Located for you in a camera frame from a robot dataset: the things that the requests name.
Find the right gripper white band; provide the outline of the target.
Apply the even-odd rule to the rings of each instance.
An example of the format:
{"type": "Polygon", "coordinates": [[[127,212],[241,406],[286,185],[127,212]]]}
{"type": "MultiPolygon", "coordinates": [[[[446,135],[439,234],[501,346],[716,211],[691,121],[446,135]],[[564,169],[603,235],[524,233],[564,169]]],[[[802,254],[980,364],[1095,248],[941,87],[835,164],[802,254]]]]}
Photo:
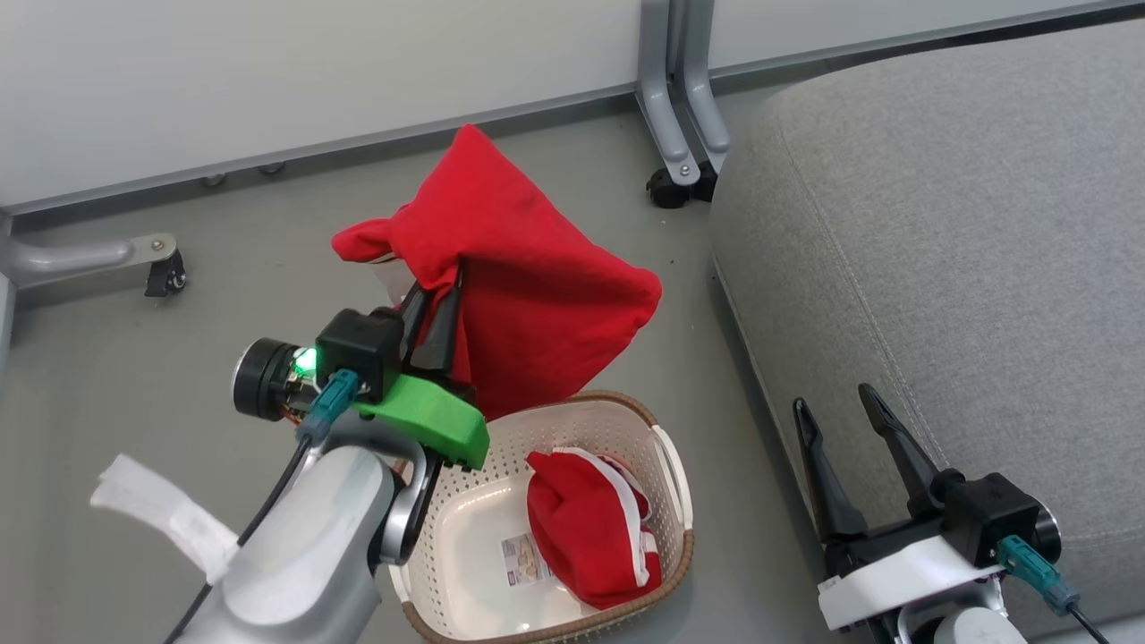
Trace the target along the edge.
{"type": "MultiPolygon", "coordinates": [[[[940,515],[931,492],[939,473],[913,433],[871,384],[859,384],[871,427],[889,447],[908,494],[913,519],[940,515]]],[[[864,517],[851,503],[826,454],[826,439],[810,405],[793,400],[793,421],[819,542],[826,550],[826,581],[818,607],[830,631],[1002,633],[1005,602],[998,565],[977,568],[943,537],[908,545],[919,527],[901,526],[879,537],[863,535],[864,517]]]]}

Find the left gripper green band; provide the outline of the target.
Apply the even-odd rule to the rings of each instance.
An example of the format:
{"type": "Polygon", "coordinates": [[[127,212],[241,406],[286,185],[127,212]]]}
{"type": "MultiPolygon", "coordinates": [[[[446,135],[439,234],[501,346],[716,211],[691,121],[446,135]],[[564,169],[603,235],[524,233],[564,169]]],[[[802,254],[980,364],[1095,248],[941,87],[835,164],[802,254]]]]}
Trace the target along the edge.
{"type": "MultiPolygon", "coordinates": [[[[451,374],[461,322],[463,264],[455,282],[434,294],[413,282],[398,308],[403,319],[402,359],[420,374],[451,374]]],[[[483,413],[442,385],[401,375],[379,402],[356,400],[352,407],[386,427],[397,429],[448,462],[473,471],[484,468],[490,435],[483,413]]]]}

